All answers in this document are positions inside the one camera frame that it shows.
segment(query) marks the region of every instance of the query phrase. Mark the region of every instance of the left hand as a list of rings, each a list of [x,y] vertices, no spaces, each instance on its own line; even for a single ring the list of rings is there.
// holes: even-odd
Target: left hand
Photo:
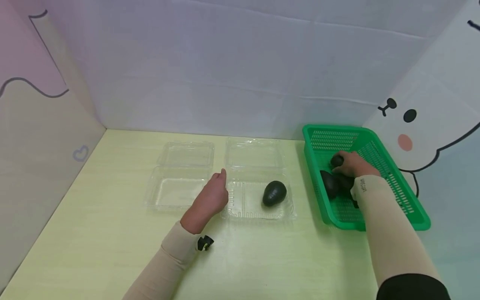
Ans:
[[[192,234],[202,232],[208,221],[228,203],[227,172],[222,169],[220,173],[212,175],[204,186],[192,206],[185,212],[180,220],[181,225]]]

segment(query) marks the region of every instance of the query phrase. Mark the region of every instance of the tabletop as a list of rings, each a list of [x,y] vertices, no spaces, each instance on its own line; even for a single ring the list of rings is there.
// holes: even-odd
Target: tabletop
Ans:
[[[227,137],[107,130],[0,300],[121,299],[182,215],[144,205],[149,177],[171,141],[212,142],[214,171]],[[296,217],[282,222],[212,219],[175,299],[374,299],[363,232],[320,217],[303,141],[280,141]]]

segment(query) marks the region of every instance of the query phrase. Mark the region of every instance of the green mesh basket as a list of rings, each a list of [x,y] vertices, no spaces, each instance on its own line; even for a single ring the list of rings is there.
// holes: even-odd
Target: green mesh basket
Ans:
[[[320,170],[331,173],[330,159],[336,152],[344,150],[357,151],[380,171],[415,230],[430,228],[430,218],[373,131],[352,126],[306,125],[303,136],[305,157],[324,223],[343,230],[365,230],[360,210],[347,197],[338,196],[330,201],[320,176]]]

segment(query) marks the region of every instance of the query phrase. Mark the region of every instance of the black sleeve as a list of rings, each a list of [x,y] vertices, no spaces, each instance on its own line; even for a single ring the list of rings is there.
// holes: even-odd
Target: black sleeve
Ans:
[[[423,274],[403,274],[387,279],[378,290],[377,300],[451,300],[446,287]]]

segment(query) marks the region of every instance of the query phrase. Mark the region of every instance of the black strap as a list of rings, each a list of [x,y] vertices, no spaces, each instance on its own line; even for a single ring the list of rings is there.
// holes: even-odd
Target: black strap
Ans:
[[[202,238],[199,238],[197,242],[197,249],[200,251],[203,251],[203,250],[208,251],[208,248],[210,248],[213,242],[214,240],[207,235]]]
[[[446,287],[423,274],[402,274],[387,279],[378,290],[377,300],[451,300]]]

